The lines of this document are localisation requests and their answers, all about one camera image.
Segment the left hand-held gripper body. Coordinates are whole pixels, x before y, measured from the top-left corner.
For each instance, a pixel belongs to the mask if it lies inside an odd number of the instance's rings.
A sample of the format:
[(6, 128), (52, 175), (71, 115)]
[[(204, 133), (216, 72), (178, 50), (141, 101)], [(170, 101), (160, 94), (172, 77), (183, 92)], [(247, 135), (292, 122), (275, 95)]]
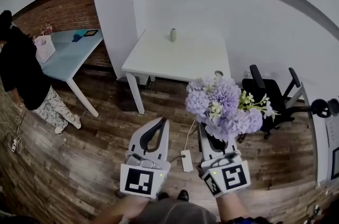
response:
[(127, 151), (125, 163), (120, 167), (120, 192), (156, 199), (170, 169), (168, 161)]

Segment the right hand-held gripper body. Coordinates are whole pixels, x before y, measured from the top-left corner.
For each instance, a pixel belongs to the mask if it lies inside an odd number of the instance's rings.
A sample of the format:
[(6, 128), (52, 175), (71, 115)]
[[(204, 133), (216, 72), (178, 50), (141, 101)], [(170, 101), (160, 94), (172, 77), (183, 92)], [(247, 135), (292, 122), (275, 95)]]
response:
[(239, 150), (203, 161), (197, 170), (213, 196), (239, 191), (251, 184), (248, 162), (242, 160)]

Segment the person's grey shorts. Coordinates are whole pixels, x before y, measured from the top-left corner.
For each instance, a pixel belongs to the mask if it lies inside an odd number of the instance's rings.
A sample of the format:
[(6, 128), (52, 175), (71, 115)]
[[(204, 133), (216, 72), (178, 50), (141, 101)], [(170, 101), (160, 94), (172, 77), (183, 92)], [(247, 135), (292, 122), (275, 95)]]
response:
[(130, 224), (217, 224), (217, 218), (196, 204), (166, 198), (146, 205)]

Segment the black office chair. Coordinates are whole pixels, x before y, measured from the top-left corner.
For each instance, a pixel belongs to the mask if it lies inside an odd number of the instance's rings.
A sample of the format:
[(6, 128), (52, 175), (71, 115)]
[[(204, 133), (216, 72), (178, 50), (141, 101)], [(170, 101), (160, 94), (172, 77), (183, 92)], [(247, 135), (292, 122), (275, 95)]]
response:
[(292, 88), (299, 88), (301, 85), (299, 78), (293, 68), (289, 68), (289, 72), (292, 76), (292, 81), (290, 82), (284, 94), (281, 93), (276, 81), (272, 79), (262, 78), (256, 65), (250, 65), (249, 69), (251, 71), (252, 78), (243, 79), (243, 90), (251, 93), (256, 102), (260, 101), (263, 96), (268, 96), (269, 101), (271, 102), (272, 109), (278, 113), (278, 115), (276, 115), (274, 119), (268, 117), (263, 120), (263, 125), (261, 126), (260, 130), (265, 133), (265, 140), (267, 140), (271, 135), (272, 129), (278, 130), (281, 123), (293, 121), (293, 113), (310, 112), (309, 106), (293, 106), (290, 108), (286, 107), (288, 94), (291, 92)]

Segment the purple flowers bouquet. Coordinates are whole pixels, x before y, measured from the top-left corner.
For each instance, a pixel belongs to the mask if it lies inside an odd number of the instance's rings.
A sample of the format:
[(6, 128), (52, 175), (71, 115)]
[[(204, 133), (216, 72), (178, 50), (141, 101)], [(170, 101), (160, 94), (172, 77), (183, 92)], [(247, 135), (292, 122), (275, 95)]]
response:
[(186, 110), (196, 116), (210, 136), (220, 141), (255, 133), (263, 126), (264, 119), (274, 121), (279, 115), (267, 95), (255, 101), (232, 78), (198, 78), (189, 82), (186, 90)]

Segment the person's right forearm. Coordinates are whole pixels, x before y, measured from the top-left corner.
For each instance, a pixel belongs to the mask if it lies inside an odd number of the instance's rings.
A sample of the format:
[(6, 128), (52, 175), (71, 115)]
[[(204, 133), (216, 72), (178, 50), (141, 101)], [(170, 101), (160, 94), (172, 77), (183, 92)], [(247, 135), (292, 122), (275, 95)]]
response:
[(235, 192), (216, 198), (222, 224), (252, 224), (249, 212)]

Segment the person's left forearm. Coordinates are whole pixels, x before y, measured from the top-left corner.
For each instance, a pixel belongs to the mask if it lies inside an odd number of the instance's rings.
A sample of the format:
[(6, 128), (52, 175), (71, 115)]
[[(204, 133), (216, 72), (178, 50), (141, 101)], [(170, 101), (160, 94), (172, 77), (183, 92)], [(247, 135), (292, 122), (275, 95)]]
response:
[(133, 220), (154, 201), (141, 196), (127, 195), (115, 204), (104, 209), (93, 224), (119, 224), (122, 219)]

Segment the light blue table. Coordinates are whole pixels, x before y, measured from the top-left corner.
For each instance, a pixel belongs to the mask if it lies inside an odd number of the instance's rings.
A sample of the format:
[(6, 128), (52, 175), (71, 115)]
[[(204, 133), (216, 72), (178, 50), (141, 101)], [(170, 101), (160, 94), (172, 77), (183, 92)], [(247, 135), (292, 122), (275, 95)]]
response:
[(93, 35), (82, 37), (77, 42), (74, 42), (73, 38), (75, 34), (81, 33), (81, 30), (54, 32), (51, 35), (51, 39), (56, 51), (45, 63), (41, 63), (40, 66), (48, 77), (67, 83), (90, 114), (97, 118), (99, 113), (88, 101), (73, 79), (85, 60), (103, 41), (101, 30), (95, 29), (95, 31)]

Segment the black headphones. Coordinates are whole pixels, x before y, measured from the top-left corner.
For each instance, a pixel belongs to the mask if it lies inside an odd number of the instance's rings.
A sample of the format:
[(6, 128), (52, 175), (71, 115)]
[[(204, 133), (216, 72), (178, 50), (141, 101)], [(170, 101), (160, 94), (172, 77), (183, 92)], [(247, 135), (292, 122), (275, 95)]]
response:
[(320, 118), (336, 117), (339, 115), (339, 100), (336, 98), (329, 101), (316, 99), (311, 104), (311, 112)]

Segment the white square table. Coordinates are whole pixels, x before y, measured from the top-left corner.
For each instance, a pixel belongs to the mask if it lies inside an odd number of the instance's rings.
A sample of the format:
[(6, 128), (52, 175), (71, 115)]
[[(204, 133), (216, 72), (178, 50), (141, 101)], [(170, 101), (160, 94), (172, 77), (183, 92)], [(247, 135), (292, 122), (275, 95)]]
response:
[(170, 42), (167, 32), (145, 30), (122, 70), (126, 74), (139, 114), (145, 109), (136, 75), (190, 82), (214, 77), (217, 71), (230, 78), (230, 66), (223, 35), (218, 30), (181, 32)]

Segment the white perforated basket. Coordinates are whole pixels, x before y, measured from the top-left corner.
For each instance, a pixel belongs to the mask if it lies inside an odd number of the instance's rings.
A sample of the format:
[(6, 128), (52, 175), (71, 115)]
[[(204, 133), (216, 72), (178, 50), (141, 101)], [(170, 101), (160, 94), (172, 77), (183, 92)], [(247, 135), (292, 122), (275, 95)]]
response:
[(37, 48), (35, 56), (39, 63), (45, 63), (56, 51), (51, 35), (41, 35), (36, 37), (34, 45)]

